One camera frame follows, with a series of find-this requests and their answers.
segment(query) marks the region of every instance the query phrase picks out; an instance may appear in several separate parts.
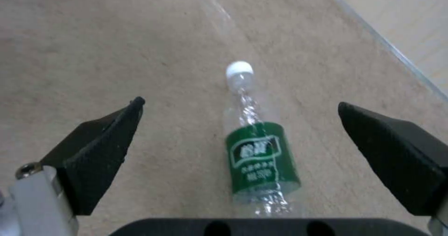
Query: beige floor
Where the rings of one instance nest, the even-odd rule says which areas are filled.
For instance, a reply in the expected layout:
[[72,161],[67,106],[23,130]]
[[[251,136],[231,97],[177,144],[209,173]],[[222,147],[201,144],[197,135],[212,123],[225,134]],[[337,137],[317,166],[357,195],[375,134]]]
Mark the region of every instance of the beige floor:
[[0,18],[3,191],[83,120],[147,100],[81,235],[143,217],[231,215],[221,112],[235,59],[274,96],[316,216],[425,227],[371,172],[336,109],[352,102],[448,142],[448,106],[334,0],[0,0]]
[[448,95],[448,0],[344,0]]

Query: transparent plastic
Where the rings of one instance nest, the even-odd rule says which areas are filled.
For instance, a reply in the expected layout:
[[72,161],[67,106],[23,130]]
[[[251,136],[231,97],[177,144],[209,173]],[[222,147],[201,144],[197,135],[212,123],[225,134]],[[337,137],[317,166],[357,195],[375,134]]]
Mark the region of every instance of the transparent plastic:
[[[266,95],[256,85],[252,73],[233,75],[227,80],[229,100],[224,110],[224,132],[231,132],[256,123],[279,123],[270,109]],[[236,217],[297,217],[303,211],[294,198],[298,198],[300,184],[296,182],[266,183],[246,188],[233,195]]]

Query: white bottle cap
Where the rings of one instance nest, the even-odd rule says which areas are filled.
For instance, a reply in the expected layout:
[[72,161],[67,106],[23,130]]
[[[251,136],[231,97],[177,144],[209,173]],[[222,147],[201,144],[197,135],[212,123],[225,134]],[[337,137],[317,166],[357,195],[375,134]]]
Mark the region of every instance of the white bottle cap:
[[229,79],[233,75],[236,75],[236,74],[242,73],[242,72],[249,72],[249,73],[253,74],[253,69],[252,69],[251,64],[249,64],[248,62],[245,62],[245,61],[235,61],[235,62],[229,64],[229,66],[227,66],[225,75]]

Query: green bottle label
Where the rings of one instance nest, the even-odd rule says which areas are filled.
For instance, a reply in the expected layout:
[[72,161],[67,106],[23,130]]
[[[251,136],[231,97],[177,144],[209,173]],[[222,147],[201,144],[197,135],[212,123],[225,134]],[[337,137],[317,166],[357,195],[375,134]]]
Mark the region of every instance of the green bottle label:
[[285,131],[277,123],[237,129],[227,136],[226,144],[233,193],[275,182],[295,182],[300,186]]

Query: crushed plastic bottle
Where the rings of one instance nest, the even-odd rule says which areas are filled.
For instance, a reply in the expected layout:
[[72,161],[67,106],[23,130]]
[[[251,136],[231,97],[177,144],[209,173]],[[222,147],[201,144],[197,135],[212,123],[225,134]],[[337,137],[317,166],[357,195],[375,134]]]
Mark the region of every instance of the crushed plastic bottle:
[[230,64],[224,132],[237,217],[292,217],[301,187],[285,131],[256,86],[251,65]]

